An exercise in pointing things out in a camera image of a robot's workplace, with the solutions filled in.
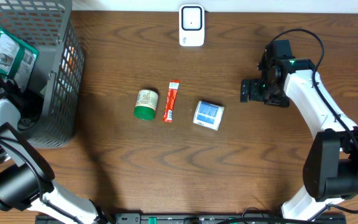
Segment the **blue white round tub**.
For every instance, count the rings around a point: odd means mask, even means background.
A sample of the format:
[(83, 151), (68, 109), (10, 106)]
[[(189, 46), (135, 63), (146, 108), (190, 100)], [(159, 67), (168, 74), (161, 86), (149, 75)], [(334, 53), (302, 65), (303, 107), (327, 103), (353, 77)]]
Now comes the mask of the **blue white round tub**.
[(221, 124), (224, 107), (199, 101), (194, 113), (193, 123), (217, 131)]

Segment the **red stick packet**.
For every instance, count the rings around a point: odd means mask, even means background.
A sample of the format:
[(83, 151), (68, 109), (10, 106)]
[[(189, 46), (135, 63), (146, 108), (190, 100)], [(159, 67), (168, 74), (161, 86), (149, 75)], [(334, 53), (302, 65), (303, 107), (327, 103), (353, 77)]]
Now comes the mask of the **red stick packet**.
[(168, 87), (167, 101), (165, 104), (163, 121), (171, 123), (173, 121), (173, 110), (175, 105), (175, 100), (177, 98), (178, 88), (180, 85), (179, 80), (171, 80)]

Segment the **green lid beige jar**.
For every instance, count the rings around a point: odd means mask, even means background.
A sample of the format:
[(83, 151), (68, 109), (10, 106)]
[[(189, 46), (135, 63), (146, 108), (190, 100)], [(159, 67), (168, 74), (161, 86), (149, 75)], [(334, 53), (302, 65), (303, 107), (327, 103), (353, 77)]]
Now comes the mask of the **green lid beige jar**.
[(138, 119), (153, 120), (158, 105), (158, 93), (152, 90), (140, 90), (134, 108)]

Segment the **green 3M wipes pack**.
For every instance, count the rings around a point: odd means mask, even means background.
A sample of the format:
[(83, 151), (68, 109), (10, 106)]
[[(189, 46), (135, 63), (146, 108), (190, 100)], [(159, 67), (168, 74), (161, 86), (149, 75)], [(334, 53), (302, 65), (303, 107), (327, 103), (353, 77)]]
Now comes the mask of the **green 3M wipes pack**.
[(38, 56), (36, 48), (0, 28), (0, 75), (5, 82), (13, 81), (25, 92)]

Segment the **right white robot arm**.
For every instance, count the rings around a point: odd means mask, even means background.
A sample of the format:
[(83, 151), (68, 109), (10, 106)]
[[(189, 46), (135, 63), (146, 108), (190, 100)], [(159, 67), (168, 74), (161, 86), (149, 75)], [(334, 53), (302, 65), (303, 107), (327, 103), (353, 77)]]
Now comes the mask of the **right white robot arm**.
[(330, 208), (358, 214), (358, 125), (322, 83), (318, 66), (289, 53), (264, 54), (260, 78), (243, 80), (247, 100), (287, 108), (294, 103), (313, 138), (303, 186), (281, 206), (285, 219), (314, 221)]

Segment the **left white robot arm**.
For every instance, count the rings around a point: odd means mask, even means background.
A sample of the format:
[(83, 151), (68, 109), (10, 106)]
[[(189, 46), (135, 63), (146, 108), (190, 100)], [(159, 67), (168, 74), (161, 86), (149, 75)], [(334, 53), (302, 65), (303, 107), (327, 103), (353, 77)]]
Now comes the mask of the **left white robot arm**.
[(110, 215), (55, 181), (49, 163), (18, 131), (18, 89), (0, 75), (0, 210), (40, 212), (36, 223), (140, 223), (141, 215)]

